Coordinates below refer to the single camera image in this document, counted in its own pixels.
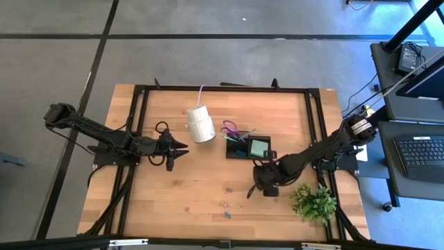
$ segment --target black keyboard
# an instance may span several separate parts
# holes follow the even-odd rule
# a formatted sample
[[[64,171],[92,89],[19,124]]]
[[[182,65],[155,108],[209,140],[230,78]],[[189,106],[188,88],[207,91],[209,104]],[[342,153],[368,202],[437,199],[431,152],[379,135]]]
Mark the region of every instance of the black keyboard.
[[[444,136],[394,139],[407,178],[444,183]]]

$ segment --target black pen holder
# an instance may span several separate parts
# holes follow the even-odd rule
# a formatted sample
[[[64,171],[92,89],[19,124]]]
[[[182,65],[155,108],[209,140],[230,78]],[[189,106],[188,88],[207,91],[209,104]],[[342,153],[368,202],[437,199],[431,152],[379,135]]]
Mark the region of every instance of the black pen holder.
[[[238,131],[239,134],[245,135],[248,131]],[[225,139],[227,142],[226,155],[227,159],[240,159],[240,160],[266,160],[265,157],[254,156],[251,154],[251,145],[253,140],[258,140],[268,143],[268,150],[271,150],[271,138],[269,136],[260,135],[247,135],[244,138],[245,142],[241,140],[233,142],[232,140]]]

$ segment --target wooden tabletop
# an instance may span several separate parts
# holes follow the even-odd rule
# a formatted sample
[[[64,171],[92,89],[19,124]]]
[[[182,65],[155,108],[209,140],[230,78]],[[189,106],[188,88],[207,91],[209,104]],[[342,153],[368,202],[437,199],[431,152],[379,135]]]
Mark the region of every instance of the wooden tabletop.
[[[106,126],[118,128],[126,122],[134,85],[116,85]],[[307,167],[302,176],[280,196],[264,197],[255,191],[246,198],[253,185],[250,160],[225,158],[225,140],[219,136],[196,144],[187,128],[186,109],[196,105],[197,91],[151,90],[143,135],[157,138],[154,126],[168,123],[179,142],[189,145],[189,153],[175,160],[172,172],[165,166],[152,166],[142,158],[135,171],[124,235],[145,238],[193,238],[236,240],[325,240],[321,223],[302,222],[291,209],[288,198],[301,183],[317,188],[315,171]],[[341,123],[336,91],[321,90],[327,132]],[[259,92],[202,92],[200,103],[207,106],[216,132],[222,121],[234,121],[239,130],[256,128],[255,135],[271,136],[277,156],[298,153],[311,140],[303,94]],[[314,112],[317,136],[320,129]],[[78,227],[82,233],[100,217],[110,201],[116,167],[104,167],[91,180]],[[359,231],[369,237],[364,209],[356,180],[347,172],[336,172],[341,207]],[[224,216],[229,212],[231,219]],[[117,230],[119,208],[112,232]],[[336,222],[332,222],[337,238]]]

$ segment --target computer monitor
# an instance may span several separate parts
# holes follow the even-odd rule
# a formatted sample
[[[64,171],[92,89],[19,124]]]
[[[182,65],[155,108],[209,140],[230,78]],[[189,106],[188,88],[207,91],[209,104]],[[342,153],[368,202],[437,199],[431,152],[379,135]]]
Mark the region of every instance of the computer monitor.
[[[444,56],[401,87],[397,95],[429,100],[444,100]]]

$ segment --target green leaves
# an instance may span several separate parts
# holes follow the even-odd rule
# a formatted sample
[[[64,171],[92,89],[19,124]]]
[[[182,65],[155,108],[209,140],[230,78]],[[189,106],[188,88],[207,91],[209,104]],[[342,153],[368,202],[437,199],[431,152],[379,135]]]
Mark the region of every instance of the green leaves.
[[[296,204],[292,206],[293,211],[302,217],[302,221],[319,221],[327,224],[336,210],[336,198],[330,196],[327,187],[318,183],[319,189],[311,193],[311,188],[306,184],[301,184],[290,196]]]

